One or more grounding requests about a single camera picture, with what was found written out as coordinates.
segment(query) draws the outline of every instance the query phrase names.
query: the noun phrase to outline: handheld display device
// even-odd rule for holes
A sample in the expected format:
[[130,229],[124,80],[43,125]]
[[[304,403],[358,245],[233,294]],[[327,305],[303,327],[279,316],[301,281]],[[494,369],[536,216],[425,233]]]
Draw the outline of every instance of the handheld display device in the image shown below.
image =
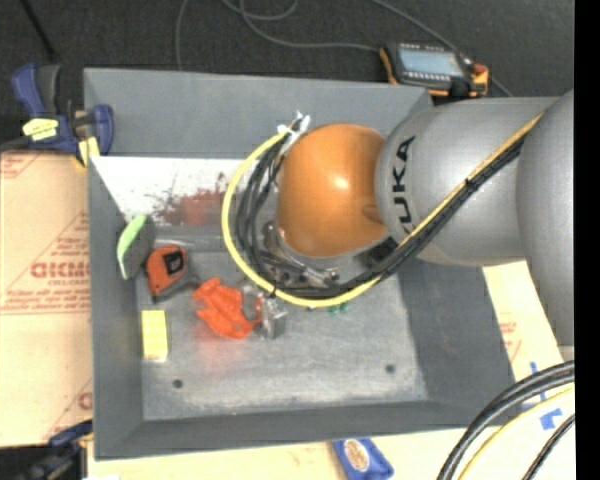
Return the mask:
[[387,43],[380,57],[389,82],[426,87],[432,96],[476,98],[489,88],[486,66],[441,46]]

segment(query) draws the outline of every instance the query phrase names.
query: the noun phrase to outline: black carpet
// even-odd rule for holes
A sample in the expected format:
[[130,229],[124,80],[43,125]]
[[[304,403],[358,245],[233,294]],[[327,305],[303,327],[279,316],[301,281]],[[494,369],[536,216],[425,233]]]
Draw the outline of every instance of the black carpet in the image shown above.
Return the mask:
[[[516,96],[557,96],[574,86],[575,0],[384,1],[487,64]],[[62,63],[58,100],[70,99],[74,105],[82,102],[84,66],[177,69],[174,31],[181,2],[0,0],[0,142],[18,135],[22,109],[9,80],[27,62]],[[254,13],[280,13],[291,2],[246,0]],[[413,24],[365,0],[299,0],[286,20],[259,26],[293,42],[377,46],[389,40],[430,39]],[[183,15],[181,53],[184,69],[192,71],[385,80],[373,53],[271,44],[219,0],[190,1]],[[0,451],[0,479],[10,478],[43,453]],[[75,477],[75,470],[65,476]]]

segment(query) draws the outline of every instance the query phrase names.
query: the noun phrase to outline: yellow block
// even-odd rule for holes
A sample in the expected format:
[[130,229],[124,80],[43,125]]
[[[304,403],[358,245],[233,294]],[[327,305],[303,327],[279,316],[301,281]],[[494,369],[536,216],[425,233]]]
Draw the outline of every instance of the yellow block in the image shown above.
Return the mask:
[[167,343],[167,319],[164,310],[148,309],[141,312],[142,348],[144,358],[164,361],[169,354]]

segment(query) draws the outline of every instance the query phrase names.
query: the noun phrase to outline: blue clamp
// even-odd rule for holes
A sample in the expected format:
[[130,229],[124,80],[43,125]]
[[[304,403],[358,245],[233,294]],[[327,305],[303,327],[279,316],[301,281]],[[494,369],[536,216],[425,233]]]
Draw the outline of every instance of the blue clamp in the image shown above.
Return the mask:
[[24,106],[31,119],[48,118],[58,125],[51,136],[33,140],[29,138],[31,149],[56,149],[74,154],[81,159],[80,142],[74,128],[81,124],[93,125],[101,154],[107,154],[113,143],[113,112],[109,105],[95,105],[85,118],[73,120],[56,111],[54,104],[56,77],[60,71],[57,64],[38,67],[27,64],[11,77],[11,86],[17,100]]
[[93,432],[93,423],[78,423],[49,439],[52,453],[33,464],[27,471],[16,475],[14,480],[54,480],[66,472],[83,450],[78,440]]
[[371,439],[343,439],[332,444],[349,480],[386,480],[393,476],[393,467]]

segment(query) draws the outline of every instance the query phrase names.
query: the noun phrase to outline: yellow cable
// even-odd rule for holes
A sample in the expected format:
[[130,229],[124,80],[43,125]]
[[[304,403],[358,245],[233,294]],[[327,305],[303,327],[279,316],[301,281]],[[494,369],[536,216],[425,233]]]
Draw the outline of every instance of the yellow cable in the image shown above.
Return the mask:
[[564,399],[574,396],[575,387],[571,386],[555,395],[543,400],[542,402],[537,403],[532,408],[527,409],[526,411],[518,414],[511,421],[506,423],[504,426],[500,427],[493,435],[487,439],[482,446],[478,449],[478,451],[471,457],[471,460],[464,467],[460,476],[458,476],[458,480],[466,480],[471,474],[471,470],[475,468],[476,464],[480,461],[480,458],[484,456],[484,454],[493,447],[494,443],[502,437],[511,432],[512,430],[517,429],[520,425],[524,424],[528,421],[529,418],[538,417],[539,414],[546,414],[548,412],[548,406],[555,406],[561,403]]
[[511,135],[511,137],[509,137],[506,141],[504,141],[498,149],[496,149],[493,153],[491,153],[478,167],[476,167],[473,170],[473,172],[471,174],[469,174],[469,176],[467,176],[461,183],[459,183],[456,186],[456,188],[454,188],[451,192],[449,192],[449,195],[447,195],[447,197],[445,197],[440,202],[440,204],[438,206],[436,206],[429,215],[427,215],[424,219],[422,219],[420,224],[418,224],[413,229],[413,231],[411,231],[411,233],[409,233],[404,238],[404,240],[402,240],[402,242],[400,242],[400,245],[398,247],[403,247],[404,245],[406,245],[406,243],[409,242],[409,240],[411,240],[413,237],[415,237],[422,230],[422,228],[424,228],[427,224],[429,224],[429,222],[431,222],[431,220],[434,219],[444,209],[445,206],[447,206],[449,201],[451,201],[451,199],[453,199],[460,193],[460,191],[466,186],[467,182],[473,181],[476,178],[476,176],[478,176],[494,160],[496,160],[496,158],[498,158],[498,156],[500,154],[502,154],[506,149],[510,148],[516,142],[521,140],[522,137],[524,137],[529,132],[529,130],[531,130],[531,128],[534,127],[534,125],[542,117],[543,113],[544,112],[541,112],[536,117],[534,117],[531,121],[523,124],[518,130],[516,130],[516,132],[513,135]]
[[[415,237],[424,226],[426,226],[437,214],[442,211],[444,206],[455,197],[460,190],[466,185],[467,181],[471,181],[475,178],[480,172],[485,169],[491,162],[493,162],[498,155],[504,151],[506,148],[520,140],[533,126],[536,124],[538,119],[542,114],[534,117],[531,121],[524,124],[519,130],[517,130],[511,137],[509,137],[497,150],[495,150],[487,159],[484,160],[474,171],[462,182],[460,183],[451,193],[409,234],[406,238],[398,245],[398,248],[403,247],[409,240]],[[381,278],[381,276],[376,276],[370,281],[362,283],[359,286],[349,290],[342,295],[338,295],[337,297],[331,297],[328,299],[303,299],[300,297],[295,297],[289,293],[286,293],[282,290],[276,290],[276,287],[271,284],[266,279],[263,279],[258,275],[256,271],[254,271],[251,266],[242,258],[235,244],[233,243],[233,239],[231,238],[231,226],[229,224],[229,210],[231,208],[231,201],[238,187],[238,183],[244,176],[244,173],[247,169],[253,164],[260,155],[262,155],[269,148],[273,147],[275,144],[284,139],[287,134],[287,130],[283,130],[280,133],[277,133],[270,139],[266,140],[258,148],[256,148],[238,167],[238,170],[235,172],[229,185],[227,187],[227,191],[222,200],[222,214],[221,214],[221,226],[222,226],[222,237],[224,239],[224,243],[231,255],[231,258],[236,263],[236,265],[244,272],[244,274],[251,279],[256,285],[267,292],[273,292],[275,290],[276,296],[280,297],[282,300],[290,302],[292,304],[297,304],[298,306],[307,306],[314,308],[324,308],[329,306],[336,306],[338,304],[344,304],[345,302],[349,302],[350,300],[356,298],[358,295],[364,293],[373,285],[375,285]]]

